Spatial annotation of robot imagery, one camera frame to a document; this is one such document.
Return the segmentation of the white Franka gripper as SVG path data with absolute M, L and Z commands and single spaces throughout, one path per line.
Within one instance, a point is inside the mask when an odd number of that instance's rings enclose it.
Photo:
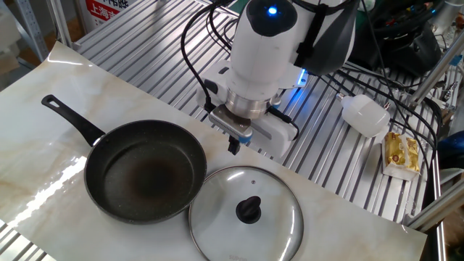
M 280 98 L 245 101 L 228 89 L 226 79 L 231 73 L 231 63 L 221 60 L 201 75 L 215 106 L 209 120 L 229 135 L 228 151 L 237 155 L 240 144 L 251 142 L 274 157 L 283 156 L 298 136 L 298 128 L 277 109 Z

